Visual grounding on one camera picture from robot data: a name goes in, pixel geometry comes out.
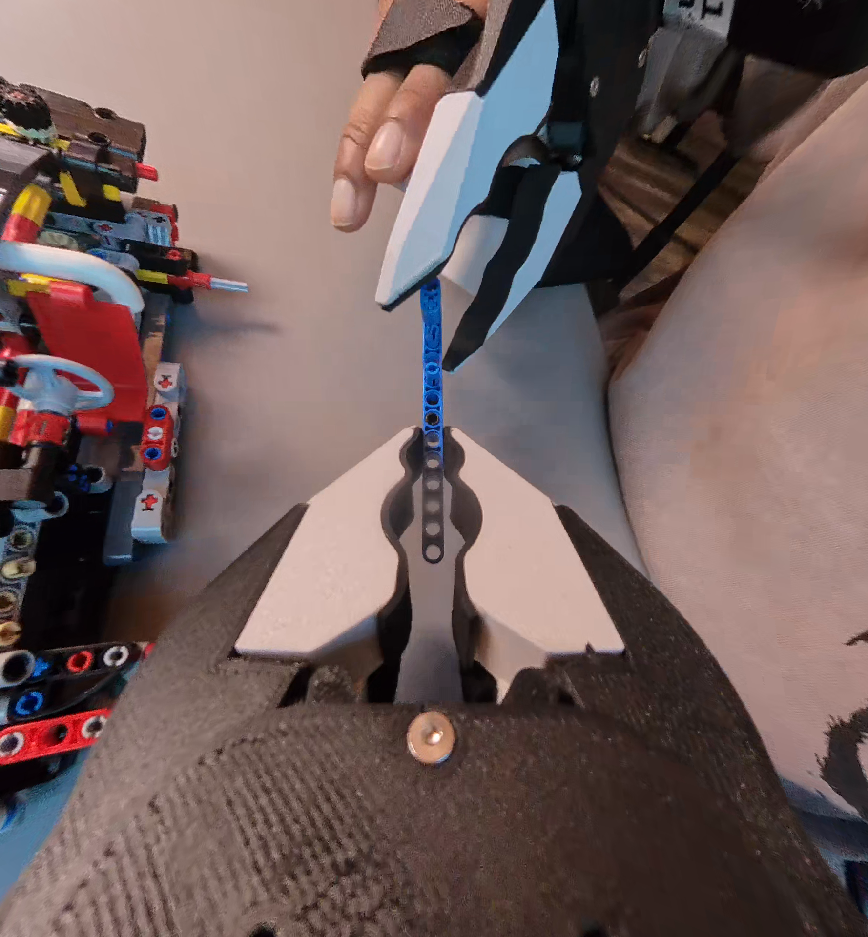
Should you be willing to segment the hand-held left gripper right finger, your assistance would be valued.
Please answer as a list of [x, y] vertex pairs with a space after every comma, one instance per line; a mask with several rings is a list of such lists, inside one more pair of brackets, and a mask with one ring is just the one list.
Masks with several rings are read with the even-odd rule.
[[562, 521], [538, 488], [449, 428], [455, 561], [452, 628], [464, 695], [507, 695], [520, 672], [624, 641]]

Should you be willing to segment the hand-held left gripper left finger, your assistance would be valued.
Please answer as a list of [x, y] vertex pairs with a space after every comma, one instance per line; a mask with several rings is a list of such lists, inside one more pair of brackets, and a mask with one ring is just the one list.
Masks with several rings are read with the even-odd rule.
[[421, 430], [405, 428], [308, 501], [238, 655], [337, 665], [370, 702], [393, 702], [413, 618], [400, 540], [421, 454]]

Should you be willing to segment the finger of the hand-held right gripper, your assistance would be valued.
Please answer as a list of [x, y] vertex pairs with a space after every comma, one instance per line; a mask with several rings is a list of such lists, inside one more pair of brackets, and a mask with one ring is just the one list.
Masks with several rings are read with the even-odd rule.
[[462, 87], [436, 105], [393, 223], [375, 299], [390, 311], [438, 275], [501, 159], [537, 131], [558, 62], [555, 4], [490, 2]]
[[445, 371], [462, 367], [542, 279], [580, 200], [577, 173], [554, 163], [498, 171], [442, 270], [472, 299], [443, 354]]

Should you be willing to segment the long blue lego beam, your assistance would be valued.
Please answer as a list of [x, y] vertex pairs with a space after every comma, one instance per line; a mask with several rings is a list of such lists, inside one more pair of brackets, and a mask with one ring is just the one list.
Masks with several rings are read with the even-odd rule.
[[442, 389], [442, 309], [440, 279], [430, 279], [419, 293], [423, 322], [421, 549], [429, 564], [444, 557], [444, 467]]

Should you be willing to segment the partly built lego car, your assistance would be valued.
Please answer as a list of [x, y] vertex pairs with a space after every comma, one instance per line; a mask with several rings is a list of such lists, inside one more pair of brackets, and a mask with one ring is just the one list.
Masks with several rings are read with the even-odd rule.
[[122, 566], [173, 538], [177, 306], [246, 292], [182, 245], [146, 130], [0, 75], [0, 835], [100, 736], [151, 645], [106, 640]]

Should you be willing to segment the person's right hand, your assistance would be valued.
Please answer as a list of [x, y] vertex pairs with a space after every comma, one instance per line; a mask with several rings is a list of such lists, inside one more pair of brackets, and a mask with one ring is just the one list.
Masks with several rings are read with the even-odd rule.
[[406, 74], [367, 76], [339, 140], [330, 202], [337, 230], [353, 232], [369, 219], [380, 184], [403, 183], [413, 171], [431, 117], [451, 76], [433, 64]]

